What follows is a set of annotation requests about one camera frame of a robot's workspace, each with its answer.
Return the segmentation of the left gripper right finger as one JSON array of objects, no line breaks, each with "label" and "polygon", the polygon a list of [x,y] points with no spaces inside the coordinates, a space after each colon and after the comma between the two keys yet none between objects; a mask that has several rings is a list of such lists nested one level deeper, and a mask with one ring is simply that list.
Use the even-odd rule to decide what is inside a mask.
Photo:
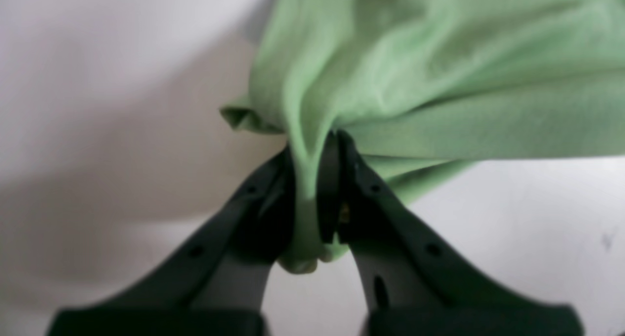
[{"label": "left gripper right finger", "polygon": [[345,131],[328,134],[317,179],[319,233],[348,245],[367,336],[582,336],[574,309],[496,282],[408,210]]}]

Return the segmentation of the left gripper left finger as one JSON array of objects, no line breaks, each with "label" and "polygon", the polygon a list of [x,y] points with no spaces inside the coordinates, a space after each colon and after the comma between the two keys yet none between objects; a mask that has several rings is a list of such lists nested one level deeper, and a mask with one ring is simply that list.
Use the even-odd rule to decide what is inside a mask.
[{"label": "left gripper left finger", "polygon": [[294,231],[290,150],[138,282],[102,302],[60,310],[50,336],[266,336],[261,315],[275,260]]}]

